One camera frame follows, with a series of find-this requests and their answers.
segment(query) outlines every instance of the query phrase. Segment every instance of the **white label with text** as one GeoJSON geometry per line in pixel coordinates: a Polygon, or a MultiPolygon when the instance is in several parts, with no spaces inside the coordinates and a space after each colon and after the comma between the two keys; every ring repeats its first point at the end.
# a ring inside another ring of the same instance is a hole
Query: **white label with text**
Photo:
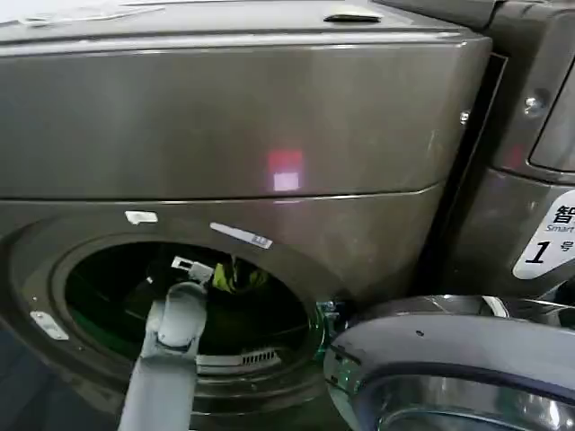
{"type": "Polygon", "coordinates": [[[256,247],[260,247],[261,249],[267,250],[269,247],[271,247],[271,244],[273,244],[272,240],[258,235],[257,233],[243,231],[242,229],[226,226],[225,224],[210,223],[209,227],[220,233],[233,236],[237,240],[249,242],[250,244],[255,245],[256,247]]]}
{"type": "Polygon", "coordinates": [[[559,196],[513,267],[522,280],[537,278],[575,259],[575,190],[559,196]]]}

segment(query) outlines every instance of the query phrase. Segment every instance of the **screw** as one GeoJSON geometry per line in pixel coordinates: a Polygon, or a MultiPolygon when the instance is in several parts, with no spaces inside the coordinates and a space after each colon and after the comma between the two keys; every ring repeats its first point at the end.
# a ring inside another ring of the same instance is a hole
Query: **screw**
{"type": "Polygon", "coordinates": [[[469,110],[464,110],[461,114],[459,114],[459,122],[463,125],[467,124],[469,114],[470,114],[469,110]]]}
{"type": "Polygon", "coordinates": [[[524,112],[526,115],[539,115],[544,108],[543,101],[535,96],[527,97],[524,103],[524,112]]]}

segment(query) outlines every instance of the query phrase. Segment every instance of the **metallic gray panel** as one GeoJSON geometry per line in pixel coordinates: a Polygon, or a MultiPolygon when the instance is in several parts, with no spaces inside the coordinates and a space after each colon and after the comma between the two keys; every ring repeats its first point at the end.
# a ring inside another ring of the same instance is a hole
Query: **metallic gray panel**
{"type": "MultiPolygon", "coordinates": [[[[122,393],[128,361],[105,355],[77,336],[74,325],[53,304],[67,276],[61,267],[74,253],[111,242],[188,242],[233,253],[267,269],[308,311],[314,310],[315,302],[340,297],[370,303],[404,294],[441,191],[437,186],[363,197],[171,203],[2,202],[0,251],[9,257],[2,273],[9,288],[0,289],[0,314],[53,365],[122,393]],[[155,211],[158,222],[134,226],[126,210],[155,211]],[[211,222],[239,227],[274,243],[264,250],[210,229],[211,222]],[[18,235],[16,243],[11,243],[12,233],[18,235]],[[68,328],[70,342],[57,343],[35,329],[22,317],[31,309],[53,310],[68,328]],[[81,355],[78,346],[83,346],[81,355]]],[[[323,381],[318,367],[306,362],[289,374],[258,382],[257,389],[238,383],[231,391],[249,396],[226,404],[219,398],[224,396],[222,389],[200,383],[196,406],[198,411],[223,409],[222,402],[236,411],[283,408],[323,393],[323,381]]]]}
{"type": "Polygon", "coordinates": [[[489,46],[476,39],[4,58],[0,196],[423,189],[447,175],[489,46]],[[287,180],[278,177],[286,172],[287,180]]]}
{"type": "Polygon", "coordinates": [[[377,0],[377,2],[480,30],[489,23],[498,0],[377,0]]]}
{"type": "Polygon", "coordinates": [[[446,256],[443,293],[535,298],[575,274],[575,262],[531,280],[513,266],[553,201],[572,188],[488,170],[446,256]]]}
{"type": "Polygon", "coordinates": [[[531,163],[556,171],[575,172],[575,73],[571,71],[547,120],[531,163]]]}
{"type": "MultiPolygon", "coordinates": [[[[66,253],[72,242],[80,244],[112,234],[158,234],[243,256],[314,301],[344,292],[358,300],[372,295],[395,297],[406,287],[441,190],[442,185],[420,192],[363,197],[219,202],[6,202],[2,204],[2,230],[14,232],[34,221],[54,219],[49,223],[53,233],[35,239],[31,249],[30,245],[18,247],[24,247],[26,257],[17,259],[17,272],[22,274],[14,280],[17,285],[34,270],[37,259],[66,253]],[[126,220],[126,210],[155,211],[159,222],[133,226],[126,220]],[[257,233],[274,243],[266,251],[211,230],[211,222],[257,233]],[[70,240],[58,241],[61,232],[67,232],[70,240]],[[303,268],[317,270],[302,274],[303,268]]],[[[36,229],[48,230],[37,226],[33,231],[36,229]]]]}
{"type": "Polygon", "coordinates": [[[575,182],[573,173],[529,162],[571,69],[574,20],[575,7],[568,3],[508,2],[495,14],[486,34],[509,62],[480,142],[484,148],[497,143],[495,167],[539,180],[575,182]]]}
{"type": "Polygon", "coordinates": [[[0,41],[94,40],[166,34],[259,33],[266,31],[340,31],[346,23],[325,22],[334,13],[358,10],[358,5],[382,15],[380,22],[355,22],[355,31],[465,31],[460,26],[393,9],[365,0],[342,1],[233,1],[165,4],[164,9],[125,18],[67,22],[31,28],[14,23],[0,26],[0,41]]]}
{"type": "Polygon", "coordinates": [[[332,342],[324,374],[354,431],[568,431],[574,312],[494,296],[394,301],[361,315],[332,342]],[[406,427],[406,418],[419,426],[406,427]]]}

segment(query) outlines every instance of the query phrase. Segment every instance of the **washing machine door opening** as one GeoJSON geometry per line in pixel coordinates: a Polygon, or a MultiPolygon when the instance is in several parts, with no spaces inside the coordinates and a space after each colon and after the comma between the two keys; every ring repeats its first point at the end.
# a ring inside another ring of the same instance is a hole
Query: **washing machine door opening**
{"type": "Polygon", "coordinates": [[[199,246],[136,242],[96,251],[67,277],[67,310],[93,342],[135,359],[152,302],[187,279],[190,261],[214,269],[200,374],[261,372],[297,360],[310,331],[297,297],[252,263],[199,246]]]}
{"type": "Polygon", "coordinates": [[[575,308],[428,296],[357,317],[326,352],[354,431],[572,430],[575,308]]]}

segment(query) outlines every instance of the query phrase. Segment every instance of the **washing machine top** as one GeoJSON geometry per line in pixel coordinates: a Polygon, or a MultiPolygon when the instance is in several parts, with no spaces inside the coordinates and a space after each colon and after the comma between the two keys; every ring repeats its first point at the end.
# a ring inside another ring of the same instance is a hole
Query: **washing machine top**
{"type": "Polygon", "coordinates": [[[463,27],[365,1],[131,2],[31,13],[0,29],[3,43],[229,33],[451,31],[463,27]],[[345,23],[353,23],[350,28],[345,23]]]}
{"type": "Polygon", "coordinates": [[[0,198],[419,192],[447,176],[490,50],[332,0],[23,21],[0,27],[0,198]]]}

